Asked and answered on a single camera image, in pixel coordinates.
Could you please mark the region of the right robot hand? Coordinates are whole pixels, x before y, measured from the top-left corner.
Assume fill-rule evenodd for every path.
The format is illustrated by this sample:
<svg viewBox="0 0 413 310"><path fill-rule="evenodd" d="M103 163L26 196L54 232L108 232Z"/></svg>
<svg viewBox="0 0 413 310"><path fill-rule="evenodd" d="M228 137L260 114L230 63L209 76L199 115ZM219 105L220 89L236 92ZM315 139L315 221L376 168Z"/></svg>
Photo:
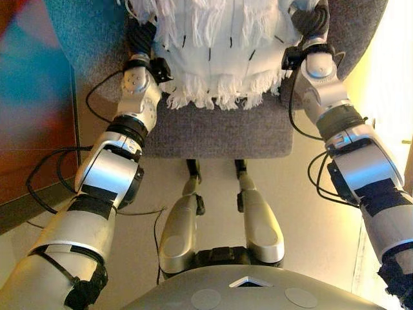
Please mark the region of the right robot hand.
<svg viewBox="0 0 413 310"><path fill-rule="evenodd" d="M288 13L294 28L305 40L327 40L330 23L328 1L318 1L312 10L302 10L294 1Z"/></svg>

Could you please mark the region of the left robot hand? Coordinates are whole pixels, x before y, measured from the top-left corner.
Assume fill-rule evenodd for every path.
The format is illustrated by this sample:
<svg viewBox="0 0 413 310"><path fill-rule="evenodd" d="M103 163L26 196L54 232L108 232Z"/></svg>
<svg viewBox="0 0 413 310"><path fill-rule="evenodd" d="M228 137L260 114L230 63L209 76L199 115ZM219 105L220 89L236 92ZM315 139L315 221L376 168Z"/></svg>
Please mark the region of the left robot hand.
<svg viewBox="0 0 413 310"><path fill-rule="evenodd" d="M157 27L150 21L139 23L136 19L129 19L125 36L130 55L144 54L150 57L156 31Z"/></svg>

